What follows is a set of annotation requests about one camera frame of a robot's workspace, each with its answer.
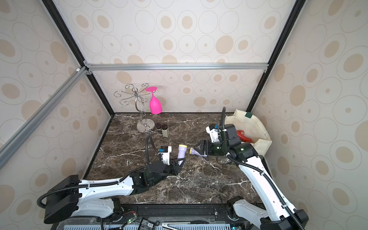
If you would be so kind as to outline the chrome glass holder stand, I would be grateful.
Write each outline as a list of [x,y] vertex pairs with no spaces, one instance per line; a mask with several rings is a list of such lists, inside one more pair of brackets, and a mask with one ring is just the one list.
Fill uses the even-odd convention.
[[134,84],[128,84],[123,90],[114,92],[114,97],[120,99],[119,103],[122,106],[128,106],[131,103],[131,100],[134,100],[134,103],[132,104],[140,114],[140,120],[137,123],[137,131],[144,134],[151,133],[155,127],[154,121],[149,119],[144,111],[145,103],[148,102],[148,99],[144,98],[144,96],[152,95],[156,92],[156,90],[152,92],[147,91],[149,87],[148,83],[143,83],[140,89]]

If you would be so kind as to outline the pink plastic wine glass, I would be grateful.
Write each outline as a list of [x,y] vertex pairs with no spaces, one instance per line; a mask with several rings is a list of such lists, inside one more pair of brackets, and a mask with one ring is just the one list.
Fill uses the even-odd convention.
[[151,94],[151,100],[149,103],[150,111],[152,114],[157,115],[163,112],[162,104],[158,98],[155,97],[154,93],[157,91],[157,87],[148,87],[147,92]]

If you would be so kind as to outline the purple flashlight sideways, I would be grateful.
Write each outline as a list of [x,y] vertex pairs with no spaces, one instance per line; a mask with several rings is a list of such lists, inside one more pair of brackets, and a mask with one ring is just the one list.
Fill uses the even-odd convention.
[[179,145],[179,148],[178,148],[178,156],[177,158],[178,159],[183,159],[182,161],[179,161],[178,164],[181,165],[185,159],[185,156],[186,156],[186,152],[187,152],[187,146],[186,145],[183,145],[183,144],[180,144]]

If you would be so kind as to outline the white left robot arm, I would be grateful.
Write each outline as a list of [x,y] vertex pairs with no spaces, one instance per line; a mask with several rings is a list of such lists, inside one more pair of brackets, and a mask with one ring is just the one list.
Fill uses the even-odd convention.
[[117,221],[124,211],[119,196],[149,191],[168,176],[178,175],[185,162],[184,158],[172,159],[169,164],[155,161],[124,177],[98,181],[80,180],[77,175],[71,175],[41,195],[37,205],[45,210],[45,224],[84,216]]

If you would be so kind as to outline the cream tote bag green handles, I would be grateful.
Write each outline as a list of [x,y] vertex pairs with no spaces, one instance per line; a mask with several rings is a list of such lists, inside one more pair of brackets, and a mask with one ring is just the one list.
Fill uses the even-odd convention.
[[244,135],[252,140],[252,146],[258,154],[265,156],[272,140],[259,118],[250,112],[236,109],[232,116],[226,116],[225,124],[233,124],[237,130],[244,131]]

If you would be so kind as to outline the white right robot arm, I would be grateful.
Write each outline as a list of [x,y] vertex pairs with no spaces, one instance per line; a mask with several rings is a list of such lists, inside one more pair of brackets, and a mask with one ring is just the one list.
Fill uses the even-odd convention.
[[196,151],[202,156],[225,156],[236,164],[252,183],[264,209],[243,198],[229,201],[230,213],[244,218],[260,230],[303,230],[309,220],[302,209],[296,209],[283,195],[262,164],[260,155],[249,142],[228,147],[226,142],[202,140]]

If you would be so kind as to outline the square jar black lid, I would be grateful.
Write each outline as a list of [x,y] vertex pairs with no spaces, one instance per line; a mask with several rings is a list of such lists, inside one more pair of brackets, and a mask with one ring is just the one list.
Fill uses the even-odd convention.
[[169,130],[168,130],[168,126],[166,124],[162,125],[162,136],[165,138],[169,137]]

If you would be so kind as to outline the dark lid jar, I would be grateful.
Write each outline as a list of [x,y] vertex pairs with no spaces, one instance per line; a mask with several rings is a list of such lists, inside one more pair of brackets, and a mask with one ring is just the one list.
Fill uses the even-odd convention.
[[160,123],[155,125],[156,131],[159,135],[162,135],[162,125]]

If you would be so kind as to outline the black front frame rail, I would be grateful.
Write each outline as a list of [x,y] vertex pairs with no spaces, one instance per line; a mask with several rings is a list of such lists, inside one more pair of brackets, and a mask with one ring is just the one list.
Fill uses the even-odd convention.
[[261,230],[297,230],[298,225],[289,213],[278,214],[277,220],[271,220],[271,213],[236,196],[226,203],[219,204],[121,204],[119,198],[97,199],[86,205],[69,203],[64,207],[47,209],[45,223],[59,223],[71,217],[96,217],[98,221],[128,222],[128,217],[139,218],[193,218],[193,224],[199,224],[199,218],[213,217],[216,221],[246,220]]

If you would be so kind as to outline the large red flashlight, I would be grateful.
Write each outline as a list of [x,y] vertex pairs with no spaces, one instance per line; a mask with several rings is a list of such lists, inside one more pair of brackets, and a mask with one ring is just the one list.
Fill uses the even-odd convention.
[[249,137],[245,136],[245,133],[243,130],[236,130],[237,131],[237,136],[240,138],[240,140],[242,142],[249,142],[249,143],[253,143],[252,139],[250,139]]

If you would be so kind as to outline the purple flashlight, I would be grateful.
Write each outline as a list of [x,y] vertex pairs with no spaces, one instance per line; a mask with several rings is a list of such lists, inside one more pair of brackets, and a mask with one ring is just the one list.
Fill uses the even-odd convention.
[[203,157],[203,158],[206,158],[207,155],[206,154],[202,154],[200,152],[198,152],[197,150],[195,150],[194,148],[190,148],[190,152],[189,152],[191,155],[196,155],[196,156],[200,156],[200,157]]

